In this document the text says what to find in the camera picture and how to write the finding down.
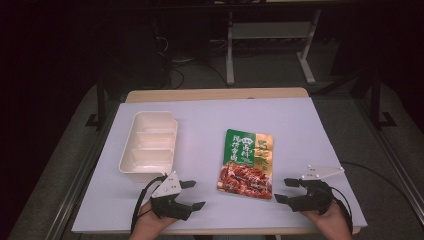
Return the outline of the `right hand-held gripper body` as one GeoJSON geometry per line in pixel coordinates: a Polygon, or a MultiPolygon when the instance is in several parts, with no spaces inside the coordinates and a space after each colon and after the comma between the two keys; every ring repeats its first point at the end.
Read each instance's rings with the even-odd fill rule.
{"type": "Polygon", "coordinates": [[[309,165],[298,179],[300,181],[299,187],[305,188],[306,194],[288,198],[288,205],[292,211],[318,211],[320,215],[326,213],[331,203],[339,203],[339,200],[334,196],[332,188],[324,182],[324,179],[343,172],[343,167],[309,165]]]}

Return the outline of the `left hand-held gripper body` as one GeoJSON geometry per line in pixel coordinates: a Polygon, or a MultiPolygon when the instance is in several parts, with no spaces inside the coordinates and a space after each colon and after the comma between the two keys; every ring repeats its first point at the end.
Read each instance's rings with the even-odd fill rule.
{"type": "Polygon", "coordinates": [[[159,218],[174,218],[186,221],[191,213],[191,206],[178,203],[176,198],[181,191],[180,179],[176,172],[170,173],[153,191],[150,197],[153,212],[159,218]]]}

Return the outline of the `white plastic compartment tray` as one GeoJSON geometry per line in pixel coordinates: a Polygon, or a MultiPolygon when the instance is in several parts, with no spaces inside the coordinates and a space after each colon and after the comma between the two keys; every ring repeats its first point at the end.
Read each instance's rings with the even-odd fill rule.
{"type": "Polygon", "coordinates": [[[148,183],[173,169],[178,122],[167,111],[142,111],[134,116],[119,170],[131,181],[148,183]]]}

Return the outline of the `green and red food packet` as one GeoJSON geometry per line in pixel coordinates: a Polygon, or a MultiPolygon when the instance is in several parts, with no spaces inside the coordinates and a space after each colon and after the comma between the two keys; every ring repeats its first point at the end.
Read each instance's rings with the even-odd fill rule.
{"type": "Polygon", "coordinates": [[[217,189],[252,198],[272,198],[272,135],[228,129],[217,189]]]}

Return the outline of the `person's right hand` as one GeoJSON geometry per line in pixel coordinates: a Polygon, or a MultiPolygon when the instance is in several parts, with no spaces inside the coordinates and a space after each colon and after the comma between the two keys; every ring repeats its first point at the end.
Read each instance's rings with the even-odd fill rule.
{"type": "Polygon", "coordinates": [[[316,211],[304,211],[302,215],[314,223],[327,240],[352,240],[343,211],[336,202],[322,215],[316,211]]]}

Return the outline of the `person's left hand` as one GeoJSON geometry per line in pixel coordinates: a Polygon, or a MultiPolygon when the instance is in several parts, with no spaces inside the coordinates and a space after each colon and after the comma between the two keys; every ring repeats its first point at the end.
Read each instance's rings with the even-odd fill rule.
{"type": "Polygon", "coordinates": [[[176,222],[174,218],[159,218],[151,210],[151,202],[147,201],[140,209],[129,240],[154,240],[163,230],[176,222]]]}

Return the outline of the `pale lavender table mat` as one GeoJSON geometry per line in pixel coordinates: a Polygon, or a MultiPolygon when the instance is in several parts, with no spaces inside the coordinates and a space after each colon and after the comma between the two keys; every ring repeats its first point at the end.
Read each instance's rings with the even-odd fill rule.
{"type": "Polygon", "coordinates": [[[227,130],[270,134],[274,138],[273,190],[300,195],[286,178],[300,177],[308,166],[336,167],[338,157],[309,98],[244,99],[130,103],[119,107],[108,139],[72,227],[76,233],[126,233],[142,185],[119,170],[134,116],[141,111],[169,111],[179,128],[173,168],[185,189],[180,202],[201,202],[188,220],[167,228],[169,234],[312,233],[314,225],[275,200],[220,192],[217,180],[227,130]]]}

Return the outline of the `black metal stand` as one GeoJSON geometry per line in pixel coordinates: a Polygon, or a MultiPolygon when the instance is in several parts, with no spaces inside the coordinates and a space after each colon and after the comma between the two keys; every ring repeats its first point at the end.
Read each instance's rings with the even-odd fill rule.
{"type": "Polygon", "coordinates": [[[367,91],[370,93],[369,118],[372,125],[381,130],[383,127],[396,127],[396,123],[389,112],[380,110],[381,79],[377,70],[367,76],[367,91]]]}
{"type": "Polygon", "coordinates": [[[107,117],[106,90],[102,75],[97,78],[96,82],[96,100],[97,112],[89,116],[86,122],[86,126],[95,127],[97,131],[100,131],[105,125],[107,117]]]}

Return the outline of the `white metal stand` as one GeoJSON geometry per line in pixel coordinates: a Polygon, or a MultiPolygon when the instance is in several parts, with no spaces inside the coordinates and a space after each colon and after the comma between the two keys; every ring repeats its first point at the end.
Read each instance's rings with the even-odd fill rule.
{"type": "Polygon", "coordinates": [[[315,79],[307,61],[308,53],[318,26],[321,10],[314,11],[310,21],[300,22],[258,22],[234,23],[233,14],[229,13],[227,27],[226,82],[235,84],[233,64],[233,41],[245,39],[303,39],[303,49],[296,53],[298,62],[308,84],[315,79]]]}

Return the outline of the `aluminium rail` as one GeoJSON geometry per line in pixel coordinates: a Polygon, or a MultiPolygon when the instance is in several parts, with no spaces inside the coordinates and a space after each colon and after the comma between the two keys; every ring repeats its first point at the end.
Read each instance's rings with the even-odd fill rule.
{"type": "Polygon", "coordinates": [[[372,109],[367,106],[364,100],[354,100],[357,108],[359,109],[362,117],[365,119],[371,133],[377,139],[380,147],[388,159],[394,176],[397,178],[400,188],[406,197],[406,201],[412,208],[413,213],[424,226],[424,196],[418,191],[417,186],[413,182],[411,176],[408,174],[407,169],[401,161],[401,158],[395,153],[394,148],[389,143],[388,138],[383,134],[383,129],[387,127],[396,127],[397,124],[393,120],[389,112],[377,113],[376,121],[372,109]]]}
{"type": "Polygon", "coordinates": [[[81,195],[88,185],[100,157],[118,107],[119,103],[116,101],[111,101],[106,104],[103,123],[100,127],[96,128],[94,139],[88,144],[87,152],[74,175],[74,179],[68,188],[64,200],[60,204],[60,208],[45,240],[61,240],[66,232],[67,225],[79,204],[81,195]]]}

